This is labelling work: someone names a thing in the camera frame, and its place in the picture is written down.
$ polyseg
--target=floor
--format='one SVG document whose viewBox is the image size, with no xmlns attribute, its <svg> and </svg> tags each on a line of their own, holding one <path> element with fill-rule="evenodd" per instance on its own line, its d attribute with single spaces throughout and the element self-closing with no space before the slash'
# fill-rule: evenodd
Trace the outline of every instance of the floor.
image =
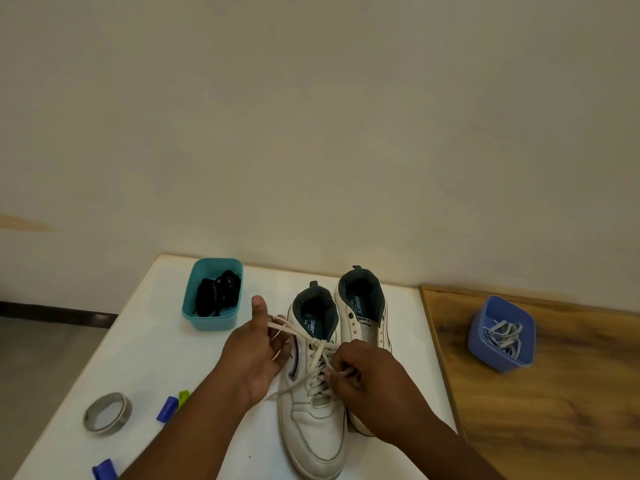
<svg viewBox="0 0 640 480">
<path fill-rule="evenodd" d="M 107 333 L 0 317 L 0 480 L 11 480 Z"/>
</svg>

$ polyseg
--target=person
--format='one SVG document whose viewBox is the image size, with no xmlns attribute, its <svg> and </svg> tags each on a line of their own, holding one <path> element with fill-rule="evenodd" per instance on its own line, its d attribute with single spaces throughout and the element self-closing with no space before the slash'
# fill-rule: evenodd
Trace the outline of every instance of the person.
<svg viewBox="0 0 640 480">
<path fill-rule="evenodd" d="M 268 327 L 261 296 L 252 319 L 234 330 L 211 373 L 122 480 L 215 479 L 244 415 L 267 395 L 291 352 L 290 336 Z M 337 371 L 354 366 L 359 387 Z M 361 340 L 338 348 L 325 379 L 333 393 L 380 440 L 395 445 L 430 480 L 504 480 L 431 411 L 404 367 L 388 351 Z"/>
</svg>

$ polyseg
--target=teal plastic container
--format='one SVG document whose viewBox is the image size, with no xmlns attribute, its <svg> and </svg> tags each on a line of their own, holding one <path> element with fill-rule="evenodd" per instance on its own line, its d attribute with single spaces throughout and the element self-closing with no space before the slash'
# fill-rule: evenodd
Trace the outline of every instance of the teal plastic container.
<svg viewBox="0 0 640 480">
<path fill-rule="evenodd" d="M 215 280 L 222 273 L 230 269 L 240 276 L 240 295 L 238 303 L 233 308 L 223 308 L 219 317 L 199 317 L 195 313 L 196 295 L 198 287 L 204 278 Z M 196 329 L 201 331 L 209 330 L 231 330 L 236 326 L 236 318 L 238 309 L 240 308 L 240 300 L 242 299 L 242 288 L 244 286 L 243 266 L 240 261 L 233 258 L 204 258 L 198 259 L 191 268 L 189 281 L 187 282 L 187 290 L 184 292 L 184 301 L 182 302 L 182 316 Z"/>
</svg>

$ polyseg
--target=white table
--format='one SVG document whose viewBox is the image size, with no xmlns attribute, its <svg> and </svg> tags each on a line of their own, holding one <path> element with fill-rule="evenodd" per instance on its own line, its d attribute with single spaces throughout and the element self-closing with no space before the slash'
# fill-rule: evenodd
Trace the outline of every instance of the white table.
<svg viewBox="0 0 640 480">
<path fill-rule="evenodd" d="M 16 479 L 89 480 L 91 467 L 107 458 L 122 473 L 161 430 L 156 415 L 167 396 L 177 396 L 183 389 L 193 391 L 209 373 L 229 332 L 198 332 L 182 318 L 182 298 L 195 261 L 158 256 L 29 453 Z M 265 298 L 270 313 L 286 314 L 293 298 L 313 280 L 332 293 L 338 282 L 338 278 L 327 276 L 245 267 L 237 325 L 249 320 L 253 295 Z M 387 285 L 382 288 L 388 302 L 389 337 L 395 357 L 420 387 L 434 412 L 454 428 L 418 290 Z M 274 380 L 271 385 L 272 392 L 276 391 L 277 383 Z M 96 398 L 113 391 L 123 392 L 132 400 L 132 416 L 116 434 L 96 438 L 82 427 L 83 412 Z M 260 403 L 245 416 L 229 446 L 219 478 L 300 478 L 282 444 L 276 401 Z M 424 477 L 395 447 L 352 432 L 340 478 Z"/>
</svg>

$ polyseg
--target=shoe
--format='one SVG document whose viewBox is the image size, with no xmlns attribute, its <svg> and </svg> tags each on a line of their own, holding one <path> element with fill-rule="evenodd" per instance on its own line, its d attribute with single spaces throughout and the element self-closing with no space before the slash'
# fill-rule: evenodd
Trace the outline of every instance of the shoe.
<svg viewBox="0 0 640 480">
<path fill-rule="evenodd" d="M 334 298 L 340 313 L 343 342 L 359 339 L 392 351 L 387 328 L 387 300 L 380 281 L 370 270 L 354 266 L 340 278 Z M 349 419 L 363 435 L 373 436 L 351 412 Z"/>
<path fill-rule="evenodd" d="M 340 346 L 340 315 L 331 292 L 313 281 L 272 328 L 293 335 L 291 360 L 280 373 L 278 415 L 295 468 L 309 480 L 340 475 L 347 452 L 345 407 L 324 381 L 324 369 Z"/>
</svg>

